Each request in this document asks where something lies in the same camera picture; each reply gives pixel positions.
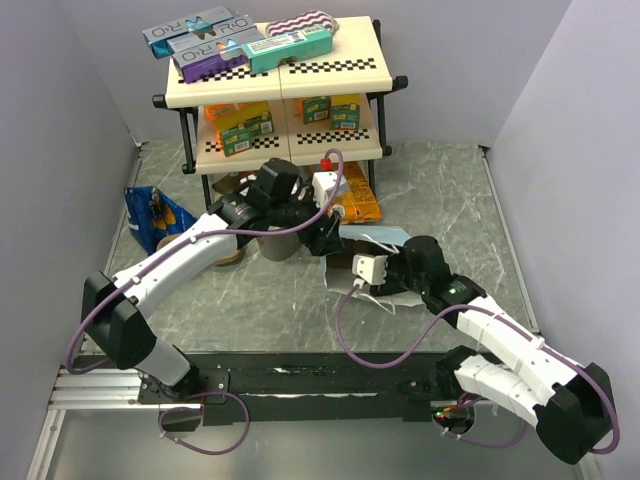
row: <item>green box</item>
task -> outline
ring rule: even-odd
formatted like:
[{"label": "green box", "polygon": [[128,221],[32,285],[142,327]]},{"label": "green box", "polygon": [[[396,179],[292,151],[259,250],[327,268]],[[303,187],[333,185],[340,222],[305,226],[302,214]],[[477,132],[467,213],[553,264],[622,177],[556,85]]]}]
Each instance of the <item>green box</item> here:
[{"label": "green box", "polygon": [[247,119],[244,122],[244,126],[248,128],[253,135],[273,133],[274,127],[271,112],[264,112],[260,116]]},{"label": "green box", "polygon": [[[241,46],[249,60],[251,73],[258,74],[292,62],[303,62],[331,52],[333,36],[322,25],[305,27]],[[237,56],[237,45],[230,51],[223,49],[223,60]]]},{"label": "green box", "polygon": [[357,130],[360,128],[360,105],[336,105],[331,107],[331,128]]},{"label": "green box", "polygon": [[220,142],[222,143],[224,156],[230,157],[236,153],[251,150],[254,136],[251,130],[242,124],[220,132]]},{"label": "green box", "polygon": [[300,100],[300,115],[306,123],[318,122],[329,116],[331,99],[329,97],[309,97]]}]

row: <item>gray floor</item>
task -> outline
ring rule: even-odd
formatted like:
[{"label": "gray floor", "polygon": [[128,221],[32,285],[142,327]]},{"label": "gray floor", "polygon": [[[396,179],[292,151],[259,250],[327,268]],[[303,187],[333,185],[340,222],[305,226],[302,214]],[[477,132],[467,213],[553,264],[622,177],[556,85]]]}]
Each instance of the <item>gray floor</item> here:
[{"label": "gray floor", "polygon": [[[521,421],[490,406],[476,409],[469,437],[504,442]],[[578,480],[578,469],[554,458],[533,429],[518,445],[495,450],[442,438],[432,423],[399,419],[253,423],[228,455],[190,452],[158,438],[157,412],[69,411],[48,480]],[[242,424],[206,427],[187,441],[223,448]]]},{"label": "gray floor", "polygon": [[[394,155],[377,163],[383,224],[435,236],[454,271],[474,279],[530,327],[480,150],[432,143],[393,147]],[[200,177],[182,175],[178,142],[151,142],[141,158],[137,185],[159,187],[195,216],[204,212]],[[110,273],[145,256],[125,226]],[[184,351],[332,351],[340,349],[332,327],[337,301],[324,287],[318,259],[300,251],[276,264],[261,257],[252,242],[241,264],[206,269],[167,298],[149,321],[158,336]],[[421,306],[391,316],[352,300],[343,318],[347,341],[358,350],[395,351],[406,349],[431,315]],[[461,343],[473,345],[442,323],[421,349],[447,351]],[[87,342],[85,351],[94,349]]]}]

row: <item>blue snack bag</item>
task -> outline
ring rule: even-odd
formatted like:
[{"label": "blue snack bag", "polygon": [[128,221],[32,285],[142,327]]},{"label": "blue snack bag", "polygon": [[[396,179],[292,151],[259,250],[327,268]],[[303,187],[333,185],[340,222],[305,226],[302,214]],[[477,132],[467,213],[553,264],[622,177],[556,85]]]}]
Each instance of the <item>blue snack bag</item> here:
[{"label": "blue snack bag", "polygon": [[129,232],[151,255],[164,237],[187,231],[196,219],[156,187],[124,189]]}]

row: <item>white wall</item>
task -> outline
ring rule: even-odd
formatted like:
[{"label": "white wall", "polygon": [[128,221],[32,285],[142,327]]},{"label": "white wall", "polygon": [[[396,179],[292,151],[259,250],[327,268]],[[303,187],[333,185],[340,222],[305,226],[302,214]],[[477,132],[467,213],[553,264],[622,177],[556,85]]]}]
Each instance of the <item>white wall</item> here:
[{"label": "white wall", "polygon": [[0,477],[25,478],[135,146],[51,0],[0,0]]},{"label": "white wall", "polygon": [[389,100],[389,139],[492,145],[570,0],[59,0],[127,126],[139,141],[178,138],[177,115],[158,111],[167,60],[141,31],[226,3],[255,21],[310,9],[382,21],[393,75],[409,90]]},{"label": "white wall", "polygon": [[490,151],[541,328],[611,376],[612,480],[640,477],[640,6],[575,0]]}]

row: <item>gray box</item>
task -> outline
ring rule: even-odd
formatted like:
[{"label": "gray box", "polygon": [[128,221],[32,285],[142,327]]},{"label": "gray box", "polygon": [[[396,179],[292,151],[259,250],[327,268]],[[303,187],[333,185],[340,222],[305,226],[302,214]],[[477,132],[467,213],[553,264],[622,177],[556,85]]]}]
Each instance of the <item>gray box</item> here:
[{"label": "gray box", "polygon": [[202,45],[203,43],[221,40],[229,35],[248,30],[254,26],[253,20],[248,16],[236,17],[195,33],[185,33],[184,35],[171,38],[167,40],[167,44],[171,47],[173,53],[176,54]]},{"label": "gray box", "polygon": [[195,15],[172,20],[157,27],[143,30],[147,45],[156,58],[164,58],[171,55],[171,47],[167,40],[184,35],[186,33],[207,29],[227,20],[237,17],[238,13],[227,7],[216,7]]}]

